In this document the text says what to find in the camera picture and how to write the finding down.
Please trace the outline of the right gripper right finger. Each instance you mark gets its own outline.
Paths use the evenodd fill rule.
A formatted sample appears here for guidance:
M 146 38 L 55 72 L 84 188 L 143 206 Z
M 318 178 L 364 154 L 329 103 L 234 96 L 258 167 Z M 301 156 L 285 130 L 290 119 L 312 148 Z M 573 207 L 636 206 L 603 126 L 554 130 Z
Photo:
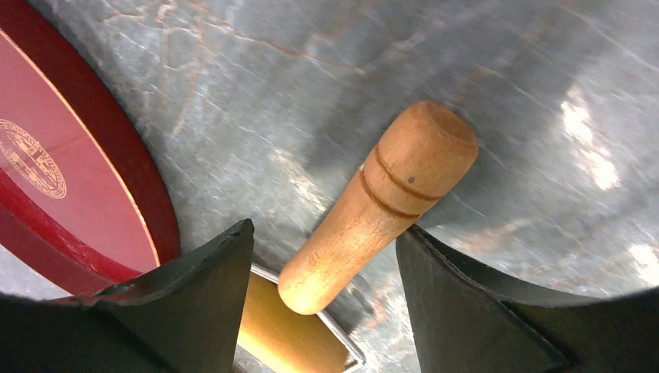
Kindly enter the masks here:
M 520 280 L 418 226 L 396 240 L 423 372 L 656 372 L 658 290 L 591 298 Z

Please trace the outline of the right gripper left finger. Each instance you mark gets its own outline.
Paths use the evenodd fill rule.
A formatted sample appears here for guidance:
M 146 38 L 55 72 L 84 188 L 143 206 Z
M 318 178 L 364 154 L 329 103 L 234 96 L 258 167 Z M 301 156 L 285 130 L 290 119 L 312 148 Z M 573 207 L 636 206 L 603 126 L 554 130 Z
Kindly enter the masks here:
M 94 295 L 1 297 L 3 372 L 229 372 L 253 258 L 241 220 Z

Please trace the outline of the wooden dough roller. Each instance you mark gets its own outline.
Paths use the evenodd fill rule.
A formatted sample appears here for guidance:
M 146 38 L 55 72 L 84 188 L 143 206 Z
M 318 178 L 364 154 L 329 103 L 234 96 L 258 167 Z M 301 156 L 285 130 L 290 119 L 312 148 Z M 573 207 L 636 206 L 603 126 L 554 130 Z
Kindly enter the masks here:
M 275 372 L 361 368 L 364 353 L 327 305 L 466 175 L 478 151 L 473 130 L 446 106 L 404 110 L 284 269 L 252 265 L 239 346 Z

